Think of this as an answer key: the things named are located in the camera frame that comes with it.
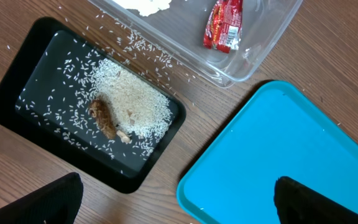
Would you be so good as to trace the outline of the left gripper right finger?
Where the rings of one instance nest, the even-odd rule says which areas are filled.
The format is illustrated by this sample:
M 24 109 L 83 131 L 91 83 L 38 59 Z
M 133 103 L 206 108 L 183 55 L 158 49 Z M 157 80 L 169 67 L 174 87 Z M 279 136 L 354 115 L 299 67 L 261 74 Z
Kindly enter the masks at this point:
M 276 181 L 273 201 L 281 224 L 358 224 L 357 213 L 287 176 Z

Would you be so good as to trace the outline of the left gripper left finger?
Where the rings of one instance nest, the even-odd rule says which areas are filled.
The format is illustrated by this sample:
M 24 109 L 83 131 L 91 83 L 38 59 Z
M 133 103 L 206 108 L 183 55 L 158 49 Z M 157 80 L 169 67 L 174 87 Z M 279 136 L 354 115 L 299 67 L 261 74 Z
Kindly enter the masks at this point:
M 83 183 L 76 172 L 0 208 L 0 223 L 72 224 L 83 198 Z

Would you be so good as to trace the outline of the brown food scrap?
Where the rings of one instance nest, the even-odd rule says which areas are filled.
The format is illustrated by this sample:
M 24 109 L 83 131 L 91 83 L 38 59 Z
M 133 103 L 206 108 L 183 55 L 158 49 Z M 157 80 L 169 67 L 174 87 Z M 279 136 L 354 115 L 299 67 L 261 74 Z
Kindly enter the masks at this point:
M 95 98 L 88 106 L 89 115 L 95 119 L 96 124 L 100 131 L 109 140 L 114 140 L 119 136 L 122 142 L 129 144 L 130 137 L 121 130 L 117 130 L 107 104 L 100 98 Z

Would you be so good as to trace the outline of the pile of white rice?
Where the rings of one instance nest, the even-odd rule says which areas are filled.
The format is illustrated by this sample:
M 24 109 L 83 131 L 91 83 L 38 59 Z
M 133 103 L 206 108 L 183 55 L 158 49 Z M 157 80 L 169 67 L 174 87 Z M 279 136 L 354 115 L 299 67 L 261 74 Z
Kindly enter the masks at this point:
M 170 100 L 124 67 L 104 59 L 92 69 L 95 98 L 108 106 L 117 130 L 128 136 L 162 139 L 169 129 Z

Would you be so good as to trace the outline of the red snack wrapper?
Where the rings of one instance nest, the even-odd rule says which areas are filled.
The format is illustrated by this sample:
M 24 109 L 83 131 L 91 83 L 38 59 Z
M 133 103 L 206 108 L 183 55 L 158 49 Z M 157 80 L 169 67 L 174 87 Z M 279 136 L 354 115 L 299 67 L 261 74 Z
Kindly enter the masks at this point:
M 203 45 L 225 54 L 238 50 L 242 34 L 243 0 L 217 0 L 205 28 Z

